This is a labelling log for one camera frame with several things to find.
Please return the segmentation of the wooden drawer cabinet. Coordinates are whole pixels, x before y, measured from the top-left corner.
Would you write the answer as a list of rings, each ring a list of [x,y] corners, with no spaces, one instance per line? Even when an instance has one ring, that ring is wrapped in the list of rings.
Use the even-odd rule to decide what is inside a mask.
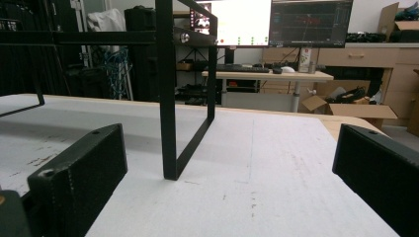
[[[320,48],[311,58],[344,86],[368,80],[369,93],[381,93],[381,102],[393,109],[386,124],[407,126],[419,110],[419,44],[348,43],[344,48]]]

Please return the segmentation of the white cloth bag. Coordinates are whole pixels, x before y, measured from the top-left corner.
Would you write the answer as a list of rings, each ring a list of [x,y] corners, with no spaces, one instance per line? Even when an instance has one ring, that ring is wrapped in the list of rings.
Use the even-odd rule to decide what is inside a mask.
[[[87,25],[92,32],[125,32],[126,20],[118,9],[94,12],[87,15]]]

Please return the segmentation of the dark computer monitor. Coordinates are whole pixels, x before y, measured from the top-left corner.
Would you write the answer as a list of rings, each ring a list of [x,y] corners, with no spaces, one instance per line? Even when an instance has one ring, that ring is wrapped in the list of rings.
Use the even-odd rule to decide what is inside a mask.
[[[353,0],[272,0],[269,46],[340,48]]]

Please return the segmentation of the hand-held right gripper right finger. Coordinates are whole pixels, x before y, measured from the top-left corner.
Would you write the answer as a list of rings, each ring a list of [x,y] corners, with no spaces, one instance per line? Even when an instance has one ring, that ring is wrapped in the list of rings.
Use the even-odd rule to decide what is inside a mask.
[[[419,237],[419,152],[373,130],[343,124],[332,172],[400,237]]]

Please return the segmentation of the light wooden desk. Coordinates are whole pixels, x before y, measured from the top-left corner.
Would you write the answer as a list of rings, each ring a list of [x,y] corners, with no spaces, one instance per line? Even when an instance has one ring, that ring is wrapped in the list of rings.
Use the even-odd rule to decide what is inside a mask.
[[[215,78],[222,81],[223,91],[226,91],[226,80],[230,79],[294,82],[293,99],[291,101],[290,107],[290,111],[292,113],[296,113],[298,109],[301,83],[325,83],[334,79],[332,75],[323,73],[321,71],[315,71],[313,74],[300,72],[274,74],[272,71],[269,73],[216,71]]]

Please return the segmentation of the white table mat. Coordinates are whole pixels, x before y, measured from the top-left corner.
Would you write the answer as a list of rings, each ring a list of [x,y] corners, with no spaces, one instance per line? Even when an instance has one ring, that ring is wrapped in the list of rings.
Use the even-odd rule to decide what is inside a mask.
[[[177,181],[162,175],[154,104],[32,95],[0,98],[0,188],[87,132],[119,123],[128,171],[88,237],[397,237],[332,171],[336,125],[219,109]]]

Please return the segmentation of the cardboard box with dark contents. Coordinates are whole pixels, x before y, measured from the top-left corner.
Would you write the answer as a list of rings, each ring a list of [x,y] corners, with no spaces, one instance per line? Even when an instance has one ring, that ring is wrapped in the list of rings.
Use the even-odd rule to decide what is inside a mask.
[[[377,31],[388,42],[419,42],[419,4],[399,8],[399,3],[381,9]]]

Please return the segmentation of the black metal rack frame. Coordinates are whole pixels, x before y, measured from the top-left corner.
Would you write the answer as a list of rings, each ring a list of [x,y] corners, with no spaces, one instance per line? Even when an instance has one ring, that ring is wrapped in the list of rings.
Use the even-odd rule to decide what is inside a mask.
[[[163,176],[176,181],[186,168],[195,150],[209,129],[215,113],[215,74],[217,64],[216,39],[217,17],[194,0],[177,0],[209,17],[209,33],[203,35],[173,25],[173,1],[155,0],[156,29],[139,32],[0,32],[0,45],[150,45],[157,46],[157,76],[160,91],[160,125],[163,159]],[[177,152],[175,90],[176,59],[175,46],[185,44],[205,47],[209,50],[209,76],[207,93],[207,118],[186,145]]]

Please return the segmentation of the bright white computer monitor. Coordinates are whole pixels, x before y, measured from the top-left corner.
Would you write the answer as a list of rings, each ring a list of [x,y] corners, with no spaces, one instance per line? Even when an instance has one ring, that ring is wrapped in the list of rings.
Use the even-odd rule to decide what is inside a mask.
[[[268,45],[272,0],[195,1],[217,17],[218,47]]]

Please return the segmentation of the black keyboard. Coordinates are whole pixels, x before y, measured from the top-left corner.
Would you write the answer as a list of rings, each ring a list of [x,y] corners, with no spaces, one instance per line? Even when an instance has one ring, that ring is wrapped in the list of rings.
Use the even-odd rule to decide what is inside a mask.
[[[220,72],[243,72],[243,73],[269,73],[269,68],[264,67],[247,67],[240,64],[218,64],[216,71]]]

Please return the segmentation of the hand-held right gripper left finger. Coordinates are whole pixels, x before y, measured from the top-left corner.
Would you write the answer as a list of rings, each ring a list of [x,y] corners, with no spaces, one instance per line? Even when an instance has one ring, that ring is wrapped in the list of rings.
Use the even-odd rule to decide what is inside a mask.
[[[123,126],[95,129],[28,177],[36,237],[84,237],[127,172]]]

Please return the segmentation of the open cardboard box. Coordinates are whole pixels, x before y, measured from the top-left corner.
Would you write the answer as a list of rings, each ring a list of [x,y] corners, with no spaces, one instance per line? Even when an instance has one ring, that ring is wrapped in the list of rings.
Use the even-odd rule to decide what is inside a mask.
[[[301,103],[312,113],[364,119],[378,129],[381,129],[386,119],[397,119],[396,113],[387,105],[328,103],[317,95]]]

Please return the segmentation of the white drink carton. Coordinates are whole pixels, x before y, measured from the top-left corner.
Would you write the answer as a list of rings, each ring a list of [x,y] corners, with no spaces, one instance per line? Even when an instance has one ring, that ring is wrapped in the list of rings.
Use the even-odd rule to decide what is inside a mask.
[[[309,71],[311,53],[311,47],[302,47],[300,49],[298,59],[298,71],[300,73],[307,73]]]

